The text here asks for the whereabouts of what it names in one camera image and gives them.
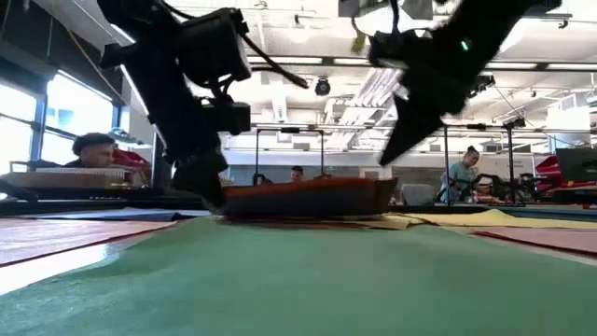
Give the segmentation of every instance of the fluorescent light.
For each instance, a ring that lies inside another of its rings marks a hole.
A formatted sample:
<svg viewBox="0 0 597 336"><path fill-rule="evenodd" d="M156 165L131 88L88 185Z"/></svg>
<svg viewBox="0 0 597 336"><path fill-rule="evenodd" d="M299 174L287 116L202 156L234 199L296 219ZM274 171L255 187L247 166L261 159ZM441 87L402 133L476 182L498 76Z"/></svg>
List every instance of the fluorescent light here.
<svg viewBox="0 0 597 336"><path fill-rule="evenodd" d="M147 109L146 103L143 101L143 97L137 90L137 87L134 85L134 82L132 81L131 75L129 75L127 68L124 65L121 65L120 70L122 70L124 77L127 78L127 80L129 81L129 84L131 85L131 90L137 96L137 99L139 100L139 103L141 103L141 106L143 107L144 112L146 114L149 114L149 110Z"/></svg>
<svg viewBox="0 0 597 336"><path fill-rule="evenodd" d="M119 33L120 35L122 35L124 38L126 38L127 40L129 40L129 42L135 43L134 38L132 38L130 35L124 33L124 31L122 29L120 29L120 27L118 27L117 25L112 24L112 28L114 28L114 30L117 31L117 33Z"/></svg>
<svg viewBox="0 0 597 336"><path fill-rule="evenodd" d="M368 59L362 58L344 58L334 59L334 64L338 65L371 65Z"/></svg>
<svg viewBox="0 0 597 336"><path fill-rule="evenodd" d="M554 63L548 65L549 70L597 70L597 63Z"/></svg>
<svg viewBox="0 0 597 336"><path fill-rule="evenodd" d="M259 56L247 57L249 63L265 63ZM271 57L271 60L279 64L321 64L321 57Z"/></svg>
<svg viewBox="0 0 597 336"><path fill-rule="evenodd" d="M489 62L486 69L508 69L508 70L522 70L534 69L537 67L536 63L513 63L513 62Z"/></svg>

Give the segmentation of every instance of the red equipment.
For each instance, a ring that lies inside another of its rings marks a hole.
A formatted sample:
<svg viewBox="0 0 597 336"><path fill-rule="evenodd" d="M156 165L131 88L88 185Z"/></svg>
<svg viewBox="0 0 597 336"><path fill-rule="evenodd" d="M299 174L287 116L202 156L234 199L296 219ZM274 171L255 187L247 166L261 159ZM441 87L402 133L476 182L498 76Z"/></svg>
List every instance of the red equipment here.
<svg viewBox="0 0 597 336"><path fill-rule="evenodd" d="M543 177L545 180L540 181L537 184L539 192L545 191L546 196L553 194L555 190L560 189L578 189L585 187L597 186L597 181L594 182L575 182L575 181L564 181L562 172L560 172L560 164L558 163L558 157L552 155L543 162L539 163L535 167L538 176Z"/></svg>

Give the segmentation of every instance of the computer monitor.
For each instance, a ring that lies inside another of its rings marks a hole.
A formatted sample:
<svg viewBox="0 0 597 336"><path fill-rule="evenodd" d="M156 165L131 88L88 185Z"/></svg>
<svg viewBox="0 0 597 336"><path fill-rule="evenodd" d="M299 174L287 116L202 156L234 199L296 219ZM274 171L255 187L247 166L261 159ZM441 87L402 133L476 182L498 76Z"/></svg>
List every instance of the computer monitor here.
<svg viewBox="0 0 597 336"><path fill-rule="evenodd" d="M565 181L597 181L597 149L557 148L556 156Z"/></svg>

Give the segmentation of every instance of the chair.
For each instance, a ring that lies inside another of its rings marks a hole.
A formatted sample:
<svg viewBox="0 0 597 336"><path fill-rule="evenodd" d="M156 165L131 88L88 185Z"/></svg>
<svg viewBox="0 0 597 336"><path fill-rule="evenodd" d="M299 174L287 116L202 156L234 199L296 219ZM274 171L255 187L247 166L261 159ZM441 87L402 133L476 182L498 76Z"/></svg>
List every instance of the chair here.
<svg viewBox="0 0 597 336"><path fill-rule="evenodd" d="M436 191L432 186L425 184L404 184L400 189L404 205L433 205Z"/></svg>

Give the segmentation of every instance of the window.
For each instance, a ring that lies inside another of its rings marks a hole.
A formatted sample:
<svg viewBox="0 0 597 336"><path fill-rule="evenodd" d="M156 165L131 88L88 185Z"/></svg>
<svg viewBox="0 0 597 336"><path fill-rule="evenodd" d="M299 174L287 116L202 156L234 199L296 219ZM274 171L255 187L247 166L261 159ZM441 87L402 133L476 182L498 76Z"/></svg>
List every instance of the window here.
<svg viewBox="0 0 597 336"><path fill-rule="evenodd" d="M41 159L58 164L66 164L78 159L73 154L73 140L45 132L44 146L41 149Z"/></svg>
<svg viewBox="0 0 597 336"><path fill-rule="evenodd" d="M0 84L0 113L32 121L35 118L35 107L37 100L17 89Z"/></svg>
<svg viewBox="0 0 597 336"><path fill-rule="evenodd" d="M33 131L26 123L0 118L0 175L10 172L11 161L28 161L31 153ZM25 171L23 165L15 165L15 171Z"/></svg>
<svg viewBox="0 0 597 336"><path fill-rule="evenodd" d="M112 103L100 93L66 74L48 83L46 126L76 135L108 133L112 129Z"/></svg>

